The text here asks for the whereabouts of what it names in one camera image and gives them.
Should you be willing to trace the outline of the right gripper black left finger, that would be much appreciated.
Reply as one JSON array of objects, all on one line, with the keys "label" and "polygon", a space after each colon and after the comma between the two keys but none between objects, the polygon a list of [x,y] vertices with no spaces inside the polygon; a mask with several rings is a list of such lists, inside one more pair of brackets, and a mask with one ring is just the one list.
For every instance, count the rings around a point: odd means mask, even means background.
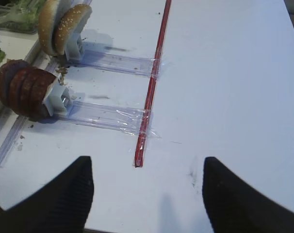
[{"label": "right gripper black left finger", "polygon": [[0,233],[82,233],[93,196],[92,161],[80,156],[24,201],[0,207]]}]

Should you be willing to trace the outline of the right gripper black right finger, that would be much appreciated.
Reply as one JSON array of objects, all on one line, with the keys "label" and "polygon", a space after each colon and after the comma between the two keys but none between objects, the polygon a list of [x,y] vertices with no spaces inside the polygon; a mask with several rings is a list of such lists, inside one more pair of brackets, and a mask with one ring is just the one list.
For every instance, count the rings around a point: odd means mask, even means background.
[{"label": "right gripper black right finger", "polygon": [[215,233],[294,233],[294,212],[258,192],[215,157],[204,160],[202,197]]}]

